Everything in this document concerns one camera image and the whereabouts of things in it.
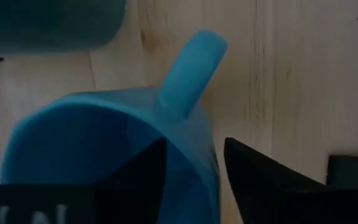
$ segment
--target black label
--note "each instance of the black label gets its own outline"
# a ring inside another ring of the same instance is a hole
[[[82,186],[0,185],[0,224],[97,223],[94,190]]]

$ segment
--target wooden surface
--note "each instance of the wooden surface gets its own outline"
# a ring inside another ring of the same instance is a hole
[[[358,0],[128,0],[121,30],[102,49],[0,63],[0,163],[19,118],[71,92],[158,85],[201,28],[229,44],[201,100],[221,167],[223,223],[241,222],[226,136],[321,182],[330,153],[358,153]]]

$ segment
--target blue ceramic cup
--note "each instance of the blue ceramic cup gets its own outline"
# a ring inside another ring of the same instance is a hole
[[[202,30],[161,88],[74,93],[24,118],[2,163],[2,184],[92,184],[165,137],[167,180],[159,223],[219,223],[219,171],[198,100],[226,51]]]

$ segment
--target dark teal mug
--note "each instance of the dark teal mug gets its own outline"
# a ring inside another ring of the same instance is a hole
[[[0,57],[100,47],[125,8],[126,0],[0,0]]]

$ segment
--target black device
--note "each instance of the black device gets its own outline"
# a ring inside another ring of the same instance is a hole
[[[244,223],[358,223],[358,190],[316,182],[233,138],[224,160]]]

